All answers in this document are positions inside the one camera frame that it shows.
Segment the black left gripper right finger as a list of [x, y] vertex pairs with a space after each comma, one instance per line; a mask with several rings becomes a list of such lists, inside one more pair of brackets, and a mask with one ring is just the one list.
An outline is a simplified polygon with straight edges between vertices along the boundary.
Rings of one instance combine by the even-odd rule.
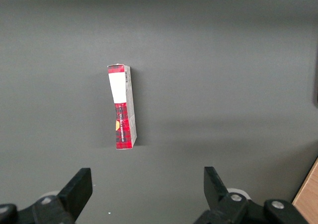
[[196, 224], [306, 224], [307, 220], [290, 203], [269, 199], [258, 205], [238, 192], [230, 192], [214, 167], [204, 167], [204, 194], [209, 209]]

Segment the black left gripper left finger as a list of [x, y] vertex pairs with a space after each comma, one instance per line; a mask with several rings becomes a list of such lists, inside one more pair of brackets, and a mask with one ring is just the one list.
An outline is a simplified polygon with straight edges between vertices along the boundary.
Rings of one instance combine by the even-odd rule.
[[29, 207], [0, 206], [2, 224], [74, 224], [92, 195], [90, 168], [81, 168], [56, 195], [46, 195]]

